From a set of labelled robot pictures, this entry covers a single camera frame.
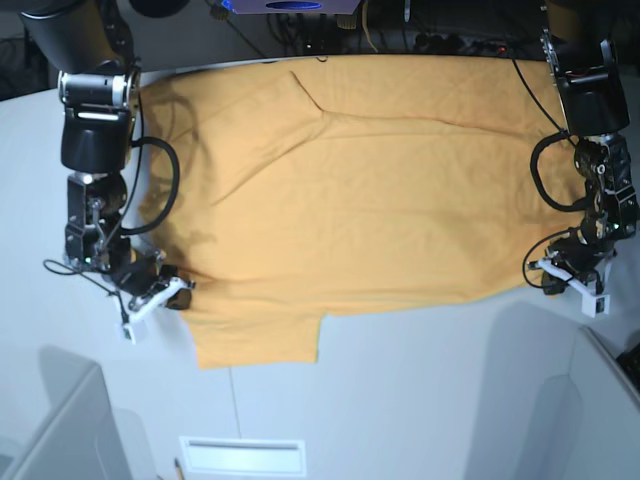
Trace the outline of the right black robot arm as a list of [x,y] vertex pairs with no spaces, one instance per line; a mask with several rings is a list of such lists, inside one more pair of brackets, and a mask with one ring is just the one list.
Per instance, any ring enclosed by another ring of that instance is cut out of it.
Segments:
[[[64,260],[74,274],[103,276],[114,296],[127,293],[129,308],[185,310],[193,282],[161,253],[141,253],[135,235],[157,228],[171,212],[181,177],[177,153],[167,142],[134,134],[140,116],[140,65],[133,38],[114,1],[17,1],[13,8],[58,69],[64,108],[61,162],[67,180],[68,220]],[[131,205],[122,172],[131,149],[163,150],[171,165],[166,204],[149,223],[123,224]]]

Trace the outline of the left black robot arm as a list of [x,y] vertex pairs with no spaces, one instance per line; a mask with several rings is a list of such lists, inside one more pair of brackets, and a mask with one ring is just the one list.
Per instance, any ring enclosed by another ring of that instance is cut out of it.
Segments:
[[[601,294],[598,265],[615,257],[616,243],[634,237],[639,226],[631,158],[621,134],[630,119],[610,34],[614,13],[605,1],[548,1],[545,7],[548,26],[541,43],[566,125],[536,144],[530,171],[548,206],[584,217],[579,226],[545,237],[544,257],[525,260],[522,269],[541,271],[538,287],[547,295],[589,284]],[[585,194],[561,204],[547,193],[538,164],[547,147],[571,139],[577,141],[573,162]]]

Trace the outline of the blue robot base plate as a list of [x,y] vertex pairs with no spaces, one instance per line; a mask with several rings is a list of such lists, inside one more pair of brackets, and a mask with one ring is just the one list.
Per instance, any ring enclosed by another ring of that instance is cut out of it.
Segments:
[[276,13],[352,14],[360,0],[224,0],[223,7],[238,15]]

